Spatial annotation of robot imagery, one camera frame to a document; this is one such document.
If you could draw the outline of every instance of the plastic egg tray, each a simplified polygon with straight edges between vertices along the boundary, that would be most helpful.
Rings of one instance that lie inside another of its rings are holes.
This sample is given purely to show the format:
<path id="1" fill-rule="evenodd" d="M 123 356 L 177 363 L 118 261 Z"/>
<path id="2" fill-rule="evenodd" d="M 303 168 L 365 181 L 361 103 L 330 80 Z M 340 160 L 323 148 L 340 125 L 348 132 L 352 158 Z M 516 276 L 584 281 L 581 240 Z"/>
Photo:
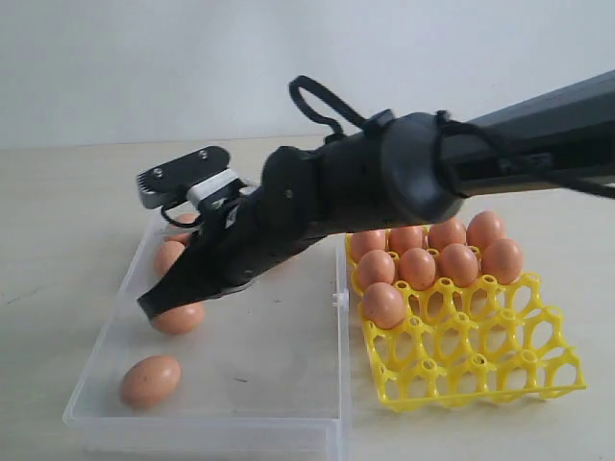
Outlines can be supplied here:
<path id="1" fill-rule="evenodd" d="M 361 296 L 349 237 L 352 285 Z M 480 258 L 479 249 L 471 248 Z M 437 250 L 429 252 L 438 257 Z M 403 280 L 394 286 L 407 313 L 395 328 L 378 328 L 358 305 L 378 398 L 392 410 L 436 402 L 457 407 L 477 399 L 505 403 L 528 394 L 554 399 L 587 387 L 562 334 L 560 310 L 542 301 L 538 275 L 524 273 L 509 285 L 485 275 L 465 288 L 447 278 L 425 291 Z M 548 330 L 548 337 L 538 339 L 539 330 Z"/>

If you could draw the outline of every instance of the clear plastic box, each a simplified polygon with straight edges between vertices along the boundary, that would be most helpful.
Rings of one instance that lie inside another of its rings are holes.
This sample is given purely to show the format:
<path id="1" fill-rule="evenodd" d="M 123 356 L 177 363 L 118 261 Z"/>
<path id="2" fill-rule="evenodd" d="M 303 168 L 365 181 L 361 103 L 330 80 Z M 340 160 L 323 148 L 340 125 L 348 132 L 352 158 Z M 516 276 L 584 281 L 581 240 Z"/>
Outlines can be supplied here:
<path id="1" fill-rule="evenodd" d="M 152 259 L 164 228 L 154 216 L 66 406 L 66 424 L 86 449 L 348 459 L 343 236 L 314 245 L 243 292 L 208 302 L 199 329 L 167 337 L 135 302 L 156 281 Z M 158 353 L 180 361 L 180 385 L 160 406 L 131 410 L 119 401 L 119 382 Z"/>

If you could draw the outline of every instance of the yellow egg tray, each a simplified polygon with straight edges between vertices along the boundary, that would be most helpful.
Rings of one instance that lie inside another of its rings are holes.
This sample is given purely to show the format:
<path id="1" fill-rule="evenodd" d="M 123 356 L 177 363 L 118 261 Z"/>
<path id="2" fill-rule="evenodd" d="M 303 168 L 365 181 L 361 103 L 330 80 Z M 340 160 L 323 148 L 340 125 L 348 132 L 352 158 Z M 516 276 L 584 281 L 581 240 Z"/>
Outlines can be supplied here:
<path id="1" fill-rule="evenodd" d="M 362 296 L 349 242 L 352 285 Z M 430 253 L 438 256 L 435 249 Z M 478 399 L 506 403 L 530 394 L 554 399 L 587 387 L 580 359 L 564 340 L 560 310 L 541 299 L 538 275 L 524 273 L 509 285 L 487 275 L 465 288 L 446 278 L 425 291 L 403 280 L 394 286 L 407 312 L 395 328 L 376 327 L 358 305 L 378 398 L 392 410 L 428 403 L 457 407 Z M 534 344 L 536 331 L 545 328 L 549 338 Z M 559 382 L 564 369 L 565 382 Z"/>

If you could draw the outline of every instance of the white table surface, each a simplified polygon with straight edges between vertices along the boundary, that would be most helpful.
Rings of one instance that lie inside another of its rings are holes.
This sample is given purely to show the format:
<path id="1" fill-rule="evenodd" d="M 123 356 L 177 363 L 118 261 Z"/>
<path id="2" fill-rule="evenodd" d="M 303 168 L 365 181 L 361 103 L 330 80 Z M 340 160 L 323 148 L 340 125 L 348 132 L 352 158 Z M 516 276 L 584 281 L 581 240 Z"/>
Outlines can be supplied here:
<path id="1" fill-rule="evenodd" d="M 237 171 L 257 179 L 279 145 L 319 141 L 220 144 Z M 0 151 L 3 460 L 152 459 L 83 452 L 62 411 L 147 223 L 135 174 L 202 145 Z M 564 311 L 564 333 L 578 346 L 589 388 L 549 402 L 397 415 L 376 403 L 361 334 L 353 328 L 352 459 L 615 459 L 615 203 L 554 190 L 472 199 L 461 216 L 467 222 L 485 208 L 504 217 L 525 250 L 526 268 L 543 277 L 545 301 Z"/>

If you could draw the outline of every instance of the white wall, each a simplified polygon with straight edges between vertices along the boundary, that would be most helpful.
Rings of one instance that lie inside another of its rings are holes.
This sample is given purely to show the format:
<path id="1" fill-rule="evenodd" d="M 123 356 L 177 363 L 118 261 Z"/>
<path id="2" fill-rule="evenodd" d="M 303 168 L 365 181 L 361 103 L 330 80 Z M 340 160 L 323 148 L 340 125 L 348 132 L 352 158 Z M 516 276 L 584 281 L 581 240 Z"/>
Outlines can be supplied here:
<path id="1" fill-rule="evenodd" d="M 0 147 L 317 133 L 306 73 L 365 114 L 471 117 L 615 67 L 611 0 L 0 0 Z"/>

